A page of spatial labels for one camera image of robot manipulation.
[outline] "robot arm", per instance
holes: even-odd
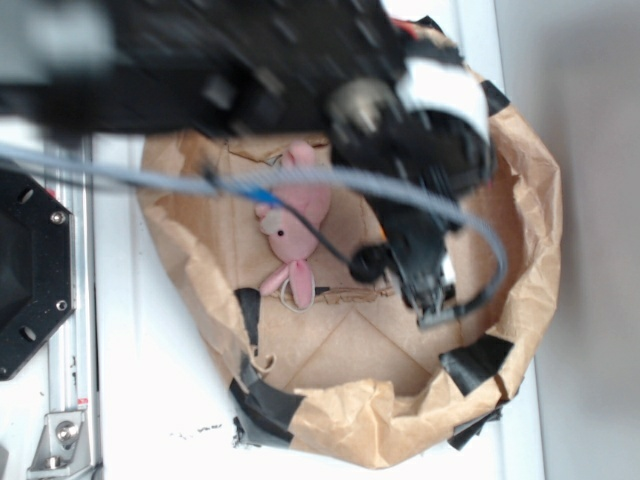
[[[377,1],[7,0],[0,112],[54,137],[195,128],[209,136],[325,131],[334,162],[457,201],[495,159],[486,99],[453,47],[412,38]],[[354,278],[395,274],[423,327],[450,289],[436,215],[367,198],[387,242]]]

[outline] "black cable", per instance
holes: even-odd
[[[349,260],[349,258],[344,255],[342,252],[340,252],[335,245],[333,245],[333,243],[331,243],[329,241],[329,239],[327,237],[325,237],[320,230],[318,230],[317,228],[315,228],[311,222],[309,222],[309,220],[306,219],[306,217],[304,215],[302,215],[298,210],[296,210],[295,208],[293,208],[291,205],[289,205],[286,202],[283,202],[281,199],[278,198],[279,201],[279,206],[281,206],[282,208],[284,208],[287,212],[291,213],[294,217],[296,217],[300,223],[302,223],[305,228],[307,230],[309,230],[309,232],[318,239],[318,241],[327,249],[329,250],[329,252],[336,257],[340,262],[344,263],[345,265],[347,265],[348,267],[351,266],[351,260]]]
[[[371,172],[355,172],[348,169],[336,168],[332,172],[314,171],[314,178],[311,179],[310,177],[306,177],[302,171],[298,172],[290,170],[288,172],[278,172],[278,182],[274,181],[274,179],[268,179],[269,175],[261,172],[257,172],[258,176],[255,176],[255,178],[252,178],[252,176],[248,174],[241,178],[221,178],[213,181],[214,179],[209,178],[206,174],[205,179],[197,177],[172,177],[159,174],[157,172],[133,171],[108,165],[81,164],[69,160],[56,159],[50,155],[39,152],[0,144],[0,164],[5,163],[6,165],[7,158],[9,157],[16,157],[21,161],[30,164],[58,168],[65,171],[71,171],[76,174],[87,174],[92,177],[106,177],[118,183],[130,186],[137,185],[139,187],[169,190],[176,193],[208,196],[214,196],[219,193],[220,190],[224,190],[228,193],[240,195],[253,201],[271,201],[271,203],[275,205],[278,205],[279,203],[283,208],[287,208],[288,211],[295,215],[306,228],[311,227],[309,231],[318,238],[318,241],[322,243],[339,261],[349,265],[350,267],[352,262],[349,261],[345,255],[340,253],[331,244],[331,242],[329,242],[312,225],[306,222],[306,219],[302,220],[304,217],[302,217],[299,212],[295,211],[295,209],[289,205],[285,206],[284,202],[279,199],[275,199],[272,194],[264,189],[264,187],[267,186],[266,183],[269,183],[267,180],[273,184],[287,182],[299,184],[342,184],[362,193],[368,193],[373,196],[382,196],[389,200],[395,200],[399,203],[413,205],[422,210],[434,211],[439,214],[447,212],[445,214],[447,218],[458,221],[461,224],[468,224],[482,234],[485,240],[489,242],[496,258],[498,259],[498,267],[489,283],[472,300],[463,305],[456,305],[440,312],[436,312],[435,314],[427,313],[423,319],[420,319],[421,326],[443,323],[445,321],[452,320],[457,316],[466,315],[481,307],[495,294],[507,271],[507,259],[504,248],[502,247],[499,238],[495,235],[495,232],[493,232],[493,230],[491,230],[491,228],[484,222],[472,215],[463,213],[457,205],[452,204],[450,201],[445,201],[437,195],[433,195],[427,191],[418,193],[411,189],[400,191],[400,185],[398,185],[399,181],[397,179],[394,180],[384,176],[375,175]]]

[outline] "white surface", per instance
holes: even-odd
[[[44,148],[39,129],[14,118],[0,120],[0,142],[38,151]],[[91,248],[91,239],[83,229],[84,222],[90,222],[91,219],[84,216],[85,210],[80,208],[81,203],[88,202],[88,199],[85,198],[86,192],[63,187],[54,182],[51,175],[48,180],[45,186],[55,190],[58,200],[73,212],[74,230],[82,232],[76,236],[73,248],[77,283],[75,311],[12,380],[0,382],[0,446],[9,451],[5,479],[25,478],[44,427],[45,414],[81,408],[91,416],[97,406],[95,392],[90,388],[90,385],[94,385],[95,355],[90,355],[92,360],[89,361],[85,356],[90,350],[88,344],[95,336],[86,331],[91,327],[81,321],[84,311],[89,316],[93,311],[93,305],[89,302],[93,291],[93,268],[84,257]],[[80,398],[89,402],[78,406]],[[94,438],[98,435],[95,422],[87,422],[86,425],[92,445],[95,445]],[[94,448],[91,449],[91,455],[95,464],[98,453]]]
[[[638,478],[640,3],[496,4],[507,93],[563,171],[560,304],[537,357],[547,478]]]
[[[383,0],[382,4],[400,20],[429,15],[458,43],[475,71],[504,87],[494,0]]]
[[[405,7],[419,3],[406,3]],[[445,30],[455,31],[458,22],[452,15],[458,7],[449,2],[431,3],[437,7],[433,14],[436,21]],[[427,11],[412,18],[421,18]],[[473,28],[465,34],[466,39],[482,36],[485,25],[468,23]],[[497,45],[495,30],[489,29],[486,37]],[[474,65],[489,72],[486,75],[498,85],[499,58],[495,48],[479,55]],[[101,137],[95,158],[136,168],[141,149],[141,139]],[[505,407],[503,420],[488,424],[462,452],[441,444],[397,467],[371,472],[288,450],[233,448],[235,412],[227,388],[218,379],[194,323],[160,265],[136,199],[99,194],[95,209],[107,480],[199,478],[225,475],[229,470],[238,478],[248,478],[265,475],[270,469],[285,478],[309,473],[350,479],[400,475],[544,478],[533,370],[528,372],[519,396]]]

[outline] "gray cable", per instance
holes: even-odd
[[[241,195],[254,200],[268,196],[266,189],[282,184],[331,184],[356,190],[365,195],[386,198],[394,202],[410,205],[434,213],[445,219],[467,225],[476,230],[487,241],[497,259],[496,274],[474,299],[465,305],[438,312],[424,320],[435,325],[462,316],[484,304],[498,289],[507,273],[507,255],[500,238],[493,229],[480,218],[463,212],[458,205],[405,181],[386,177],[373,172],[335,167],[304,169],[271,169],[255,171],[238,176],[217,176],[215,183],[202,177],[176,177],[149,171],[137,171],[112,165],[93,165],[72,160],[63,160],[45,153],[34,152],[0,144],[2,157],[19,159],[32,165],[58,168],[75,173],[106,177],[137,187],[168,190],[188,195],[217,196],[223,192]]]
[[[169,190],[187,195],[211,195],[212,193],[211,186],[202,177],[174,177],[162,173],[132,170],[113,165],[95,165],[0,143],[0,162],[6,165],[8,163],[6,161],[7,158],[3,157],[19,160],[29,165],[109,178],[136,187]]]

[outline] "metal bracket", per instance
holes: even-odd
[[[85,413],[48,414],[27,478],[70,478],[92,468]]]
[[[74,217],[12,168],[0,174],[0,381],[15,376],[75,308]]]

